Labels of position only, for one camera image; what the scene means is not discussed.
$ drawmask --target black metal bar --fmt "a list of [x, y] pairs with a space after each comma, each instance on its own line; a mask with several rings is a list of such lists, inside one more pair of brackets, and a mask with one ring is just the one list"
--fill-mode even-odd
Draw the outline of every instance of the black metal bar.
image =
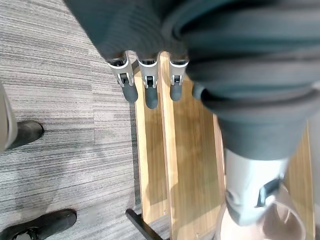
[[133, 223], [136, 229], [145, 237], [146, 240], [163, 240], [145, 221], [132, 209], [125, 211], [127, 218]]

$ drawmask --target wooden plank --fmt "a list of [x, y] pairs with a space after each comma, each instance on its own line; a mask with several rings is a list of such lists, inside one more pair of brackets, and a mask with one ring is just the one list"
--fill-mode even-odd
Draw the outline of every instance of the wooden plank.
[[314, 240], [316, 230], [308, 128], [291, 159], [285, 185], [306, 227], [306, 240]]
[[162, 54], [161, 97], [171, 240], [198, 240], [210, 233], [220, 210], [213, 115], [192, 97], [186, 77], [182, 98], [170, 98], [168, 55]]
[[167, 184], [160, 101], [156, 109], [145, 104], [145, 87], [140, 71], [134, 76], [138, 92], [135, 102], [141, 208], [149, 224], [167, 211]]
[[226, 191], [225, 154], [224, 154], [224, 145], [222, 141], [221, 130], [220, 130], [218, 118], [216, 115], [213, 115], [213, 128], [214, 128], [214, 146], [215, 146], [216, 167], [217, 167], [217, 173], [218, 173], [220, 200], [221, 202], [224, 202], [225, 191]]

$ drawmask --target black shoe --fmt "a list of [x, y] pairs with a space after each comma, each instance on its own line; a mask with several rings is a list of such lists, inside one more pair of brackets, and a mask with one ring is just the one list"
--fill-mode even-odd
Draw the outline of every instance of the black shoe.
[[0, 233], [0, 240], [44, 240], [72, 227], [77, 213], [72, 209], [54, 211], [19, 225], [7, 227]]
[[8, 147], [8, 149], [14, 149], [29, 143], [32, 143], [44, 134], [44, 128], [40, 123], [32, 120], [20, 121], [18, 125], [18, 134], [14, 142]]

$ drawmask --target silver metal bracket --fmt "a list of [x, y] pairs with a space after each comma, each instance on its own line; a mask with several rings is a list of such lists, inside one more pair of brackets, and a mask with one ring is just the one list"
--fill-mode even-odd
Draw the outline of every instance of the silver metal bracket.
[[107, 64], [110, 66], [117, 82], [122, 88], [125, 87], [125, 84], [129, 84], [130, 86], [134, 85], [134, 72], [127, 51], [123, 54], [122, 59], [115, 58], [112, 62], [107, 62]]
[[146, 89], [149, 87], [155, 89], [158, 84], [158, 58], [155, 61], [138, 60], [138, 62], [144, 87]]
[[175, 83], [179, 83], [179, 86], [182, 85], [188, 63], [189, 61], [187, 59], [173, 62], [172, 59], [169, 58], [170, 82], [172, 86], [174, 86]]

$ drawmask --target striped carpet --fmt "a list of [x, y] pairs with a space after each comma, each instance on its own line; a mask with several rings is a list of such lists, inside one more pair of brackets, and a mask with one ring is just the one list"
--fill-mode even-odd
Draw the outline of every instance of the striped carpet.
[[[0, 1], [0, 81], [42, 139], [0, 156], [0, 231], [58, 209], [78, 221], [50, 240], [142, 240], [134, 105], [62, 0]], [[168, 219], [152, 224], [163, 238]]]

